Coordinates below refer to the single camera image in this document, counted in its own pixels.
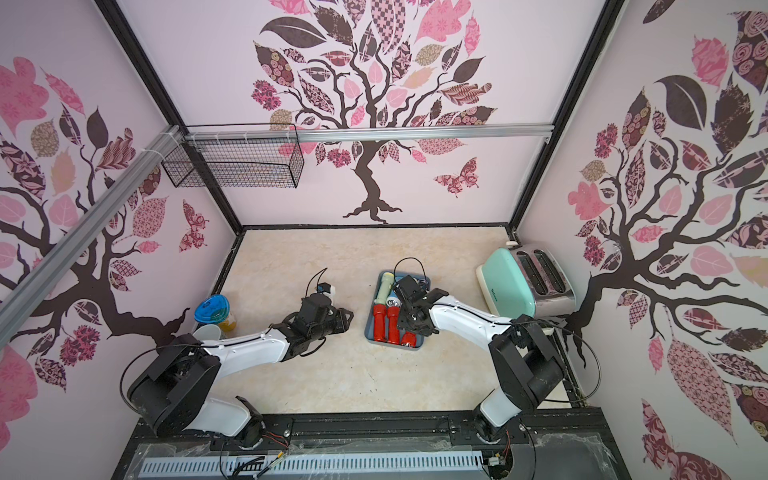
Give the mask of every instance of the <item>toaster slot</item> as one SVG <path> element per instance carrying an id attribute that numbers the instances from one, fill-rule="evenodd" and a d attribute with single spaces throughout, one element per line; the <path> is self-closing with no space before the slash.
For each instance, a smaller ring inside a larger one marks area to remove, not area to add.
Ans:
<path id="1" fill-rule="evenodd" d="M 541 275 L 538 274 L 538 270 L 536 270 L 530 256 L 526 252 L 517 252 L 515 255 L 518 256 L 518 260 L 523 266 L 525 275 L 528 277 L 528 281 L 531 282 L 534 290 L 536 290 L 536 293 L 539 295 L 546 295 L 547 287 L 544 285 L 544 280 L 541 278 Z"/>
<path id="2" fill-rule="evenodd" d="M 554 263 L 552 263 L 552 260 L 549 260 L 549 255 L 547 255 L 543 250 L 534 250 L 533 253 L 538 259 L 538 262 L 541 264 L 541 267 L 544 269 L 544 273 L 546 274 L 554 289 L 557 290 L 558 293 L 565 292 L 565 283 L 563 282 L 563 278 L 560 276 L 557 269 L 554 268 Z"/>

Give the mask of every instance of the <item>wire mesh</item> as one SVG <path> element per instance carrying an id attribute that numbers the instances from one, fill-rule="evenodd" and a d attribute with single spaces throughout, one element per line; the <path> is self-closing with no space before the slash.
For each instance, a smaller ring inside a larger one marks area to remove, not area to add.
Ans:
<path id="1" fill-rule="evenodd" d="M 175 187 L 204 187 L 215 182 L 220 187 L 296 188 L 304 167 L 296 128 L 275 135 L 192 140 L 172 151 L 163 168 Z M 196 167 L 187 149 L 200 153 L 204 165 Z"/>

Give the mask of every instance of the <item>aluminum rail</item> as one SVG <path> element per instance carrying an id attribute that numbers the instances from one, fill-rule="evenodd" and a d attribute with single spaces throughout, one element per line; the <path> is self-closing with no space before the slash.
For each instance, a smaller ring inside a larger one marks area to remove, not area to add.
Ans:
<path id="1" fill-rule="evenodd" d="M 5 298 L 0 310 L 0 348 L 8 343 L 115 212 L 125 205 L 147 175 L 179 146 L 181 140 L 182 135 L 175 126 L 169 126 L 158 134 L 78 224 L 56 243 L 40 264 Z"/>
<path id="2" fill-rule="evenodd" d="M 231 125 L 190 126 L 190 129 L 229 127 Z M 300 142 L 421 140 L 423 138 L 475 138 L 475 137 L 548 137 L 552 124 L 492 124 L 448 127 L 391 127 L 343 128 L 326 130 L 299 130 Z M 186 136 L 187 141 L 242 140 L 244 138 L 286 138 L 295 140 L 293 130 L 261 131 L 197 131 Z"/>

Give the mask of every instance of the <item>dark brown leaf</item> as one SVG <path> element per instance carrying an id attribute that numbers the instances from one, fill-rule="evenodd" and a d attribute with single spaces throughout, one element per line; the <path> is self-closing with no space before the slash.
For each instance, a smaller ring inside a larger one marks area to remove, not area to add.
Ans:
<path id="1" fill-rule="evenodd" d="M 280 38 L 296 48 L 316 47 L 326 42 L 325 37 L 317 28 L 296 17 L 275 18 L 264 25 L 260 33 L 265 31 L 277 33 Z"/>

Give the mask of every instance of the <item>butterfly decal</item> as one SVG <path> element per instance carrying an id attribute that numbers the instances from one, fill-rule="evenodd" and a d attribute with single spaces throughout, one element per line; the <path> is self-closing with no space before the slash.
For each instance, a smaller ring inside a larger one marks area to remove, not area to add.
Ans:
<path id="1" fill-rule="evenodd" d="M 475 171 L 478 169 L 477 157 L 472 158 L 462 168 L 462 172 L 455 175 L 439 175 L 435 177 L 435 181 L 445 187 L 448 187 L 448 192 L 454 194 L 458 198 L 458 193 L 464 190 L 464 187 L 477 187 L 478 176 Z"/>
<path id="2" fill-rule="evenodd" d="M 179 243 L 179 251 L 183 252 L 189 250 L 192 247 L 200 248 L 205 246 L 205 236 L 200 230 L 205 230 L 205 224 L 210 220 L 205 220 L 203 214 L 196 214 L 194 208 L 184 202 L 184 216 L 187 218 L 187 223 L 190 225 L 190 229 L 181 237 L 181 243 Z"/>

